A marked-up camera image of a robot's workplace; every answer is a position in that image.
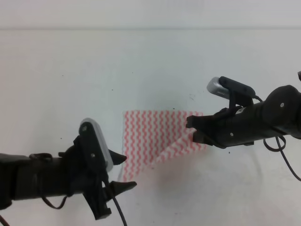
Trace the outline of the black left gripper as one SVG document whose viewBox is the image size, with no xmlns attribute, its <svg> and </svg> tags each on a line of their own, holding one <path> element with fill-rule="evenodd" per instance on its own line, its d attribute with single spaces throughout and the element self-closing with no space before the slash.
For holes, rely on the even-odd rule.
<svg viewBox="0 0 301 226">
<path fill-rule="evenodd" d="M 65 152 L 59 153 L 60 160 L 60 182 L 57 183 L 59 187 L 58 193 L 70 197 L 74 194 L 83 194 L 85 185 L 88 180 L 85 177 L 84 162 L 80 153 L 79 145 L 77 141 L 73 142 L 73 145 L 69 147 Z M 127 157 L 109 150 L 113 165 L 120 165 L 127 160 Z M 113 199 L 126 191 L 129 191 L 137 186 L 134 181 L 130 182 L 116 182 L 111 181 L 107 186 L 107 200 Z"/>
</svg>

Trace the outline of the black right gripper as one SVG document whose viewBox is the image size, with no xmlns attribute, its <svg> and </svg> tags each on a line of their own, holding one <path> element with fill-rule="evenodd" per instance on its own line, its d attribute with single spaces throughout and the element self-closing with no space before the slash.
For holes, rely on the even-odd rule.
<svg viewBox="0 0 301 226">
<path fill-rule="evenodd" d="M 262 107 L 246 107 L 241 113 L 228 116 L 221 113 L 210 116 L 191 115 L 186 118 L 186 128 L 206 128 L 206 134 L 198 130 L 193 133 L 193 142 L 219 148 L 248 145 L 266 137 Z"/>
</svg>

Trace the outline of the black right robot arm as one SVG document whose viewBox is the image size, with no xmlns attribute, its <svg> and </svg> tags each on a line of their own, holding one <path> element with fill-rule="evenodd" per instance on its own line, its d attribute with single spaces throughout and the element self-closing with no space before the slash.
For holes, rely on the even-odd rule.
<svg viewBox="0 0 301 226">
<path fill-rule="evenodd" d="M 213 115 L 187 117 L 186 128 L 195 129 L 193 142 L 224 149 L 285 135 L 301 138 L 301 94 L 295 87 L 278 87 L 258 103 L 253 88 L 224 76 L 214 77 L 207 90 L 229 100 L 229 106 Z"/>
</svg>

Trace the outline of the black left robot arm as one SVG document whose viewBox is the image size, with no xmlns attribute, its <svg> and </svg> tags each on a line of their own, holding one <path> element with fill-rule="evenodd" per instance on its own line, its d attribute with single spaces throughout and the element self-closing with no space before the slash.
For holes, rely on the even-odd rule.
<svg viewBox="0 0 301 226">
<path fill-rule="evenodd" d="M 0 208 L 13 201 L 54 196 L 84 195 L 87 203 L 106 203 L 113 195 L 133 189 L 136 182 L 112 181 L 102 187 L 99 174 L 91 172 L 79 144 L 57 158 L 48 153 L 0 155 Z"/>
</svg>

